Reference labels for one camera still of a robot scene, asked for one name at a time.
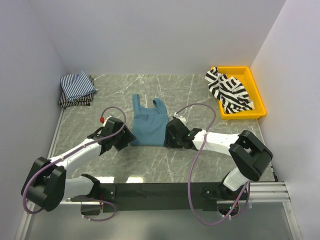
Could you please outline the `teal blue tank top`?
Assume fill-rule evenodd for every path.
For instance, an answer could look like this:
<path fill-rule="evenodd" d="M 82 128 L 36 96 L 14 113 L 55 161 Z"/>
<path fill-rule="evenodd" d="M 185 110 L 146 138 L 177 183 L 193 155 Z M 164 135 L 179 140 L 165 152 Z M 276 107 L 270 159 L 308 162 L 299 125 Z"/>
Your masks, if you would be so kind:
<path fill-rule="evenodd" d="M 132 146 L 164 146 L 169 121 L 167 108 L 159 98 L 154 98 L 152 103 L 153 108 L 146 108 L 141 105 L 138 94 L 132 96 L 132 133 L 136 138 L 131 142 Z"/>

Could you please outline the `black white striped top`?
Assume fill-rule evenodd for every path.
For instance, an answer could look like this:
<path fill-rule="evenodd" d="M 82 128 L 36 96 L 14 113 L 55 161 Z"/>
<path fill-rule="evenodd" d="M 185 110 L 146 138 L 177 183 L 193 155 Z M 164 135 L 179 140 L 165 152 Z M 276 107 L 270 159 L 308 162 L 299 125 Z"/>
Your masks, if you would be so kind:
<path fill-rule="evenodd" d="M 226 114 L 255 110 L 254 101 L 243 84 L 235 77 L 220 73 L 218 67 L 213 67 L 205 74 L 209 92 L 222 103 Z"/>

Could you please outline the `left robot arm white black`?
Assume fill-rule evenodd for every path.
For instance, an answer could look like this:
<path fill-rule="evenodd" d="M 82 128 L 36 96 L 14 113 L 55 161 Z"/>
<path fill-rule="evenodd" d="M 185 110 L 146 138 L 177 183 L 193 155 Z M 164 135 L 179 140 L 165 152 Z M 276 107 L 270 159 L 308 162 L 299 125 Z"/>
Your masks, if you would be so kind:
<path fill-rule="evenodd" d="M 23 199 L 47 212 L 54 210 L 61 201 L 77 197 L 88 201 L 114 201 L 114 186 L 104 187 L 96 177 L 86 173 L 76 178 L 71 178 L 70 173 L 111 148 L 121 151 L 134 140 L 136 137 L 122 120 L 108 117 L 74 148 L 50 159 L 37 158 L 22 187 Z"/>

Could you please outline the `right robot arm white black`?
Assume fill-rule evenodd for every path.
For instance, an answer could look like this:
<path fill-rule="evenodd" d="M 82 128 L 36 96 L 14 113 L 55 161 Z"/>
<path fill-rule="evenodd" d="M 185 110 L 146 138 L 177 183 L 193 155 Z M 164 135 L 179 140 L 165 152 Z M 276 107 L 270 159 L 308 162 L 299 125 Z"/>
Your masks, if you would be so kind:
<path fill-rule="evenodd" d="M 166 125 L 164 146 L 230 156 L 236 167 L 210 191 L 221 200 L 232 199 L 246 182 L 259 181 L 274 157 L 249 130 L 243 130 L 239 134 L 208 132 L 201 128 L 190 130 L 178 118 Z"/>

